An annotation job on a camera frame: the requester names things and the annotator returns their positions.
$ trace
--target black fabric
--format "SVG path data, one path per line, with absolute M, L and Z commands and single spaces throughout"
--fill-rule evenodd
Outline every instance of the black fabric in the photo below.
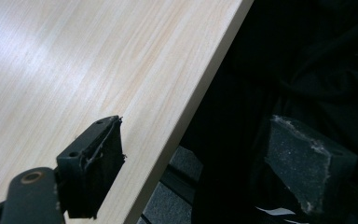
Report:
M 358 0 L 255 0 L 181 142 L 205 167 L 193 223 L 262 223 L 258 205 L 306 221 L 264 161 L 272 114 L 358 155 Z

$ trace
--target dark floor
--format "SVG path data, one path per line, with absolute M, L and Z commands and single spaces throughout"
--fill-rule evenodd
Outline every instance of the dark floor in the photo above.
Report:
M 194 186 L 201 169 L 190 150 L 177 148 L 138 224 L 190 224 Z

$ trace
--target wooden table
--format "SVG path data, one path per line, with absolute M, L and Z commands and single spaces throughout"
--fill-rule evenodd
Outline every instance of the wooden table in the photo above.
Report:
M 0 202 L 97 119 L 127 155 L 97 220 L 135 223 L 252 0 L 0 0 Z

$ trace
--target black cloth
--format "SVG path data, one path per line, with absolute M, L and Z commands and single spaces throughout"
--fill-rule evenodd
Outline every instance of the black cloth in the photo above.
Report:
M 358 155 L 358 0 L 255 0 L 181 142 L 204 164 L 193 223 L 282 222 L 259 205 L 307 219 L 264 160 L 273 114 Z

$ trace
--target light wood grain surface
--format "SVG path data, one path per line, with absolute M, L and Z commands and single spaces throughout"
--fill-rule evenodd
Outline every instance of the light wood grain surface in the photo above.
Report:
M 97 119 L 127 155 L 98 219 L 143 211 L 252 0 L 0 0 L 0 202 Z

